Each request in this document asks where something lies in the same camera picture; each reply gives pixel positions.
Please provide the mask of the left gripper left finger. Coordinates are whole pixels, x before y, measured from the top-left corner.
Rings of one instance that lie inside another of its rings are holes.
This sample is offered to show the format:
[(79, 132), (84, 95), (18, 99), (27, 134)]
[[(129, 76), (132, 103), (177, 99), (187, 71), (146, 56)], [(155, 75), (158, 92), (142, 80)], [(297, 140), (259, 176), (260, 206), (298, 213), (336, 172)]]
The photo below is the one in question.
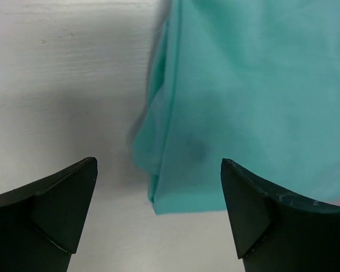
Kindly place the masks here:
[(97, 160), (88, 157), (0, 194), (0, 272), (67, 271), (96, 180)]

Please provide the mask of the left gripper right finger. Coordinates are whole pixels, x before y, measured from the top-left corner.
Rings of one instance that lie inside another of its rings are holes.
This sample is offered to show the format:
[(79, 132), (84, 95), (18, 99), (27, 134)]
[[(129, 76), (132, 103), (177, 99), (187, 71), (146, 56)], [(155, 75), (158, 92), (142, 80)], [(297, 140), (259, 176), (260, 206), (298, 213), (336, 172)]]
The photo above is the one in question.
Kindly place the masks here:
[(294, 193), (223, 159), (221, 182), (246, 271), (340, 272), (340, 206)]

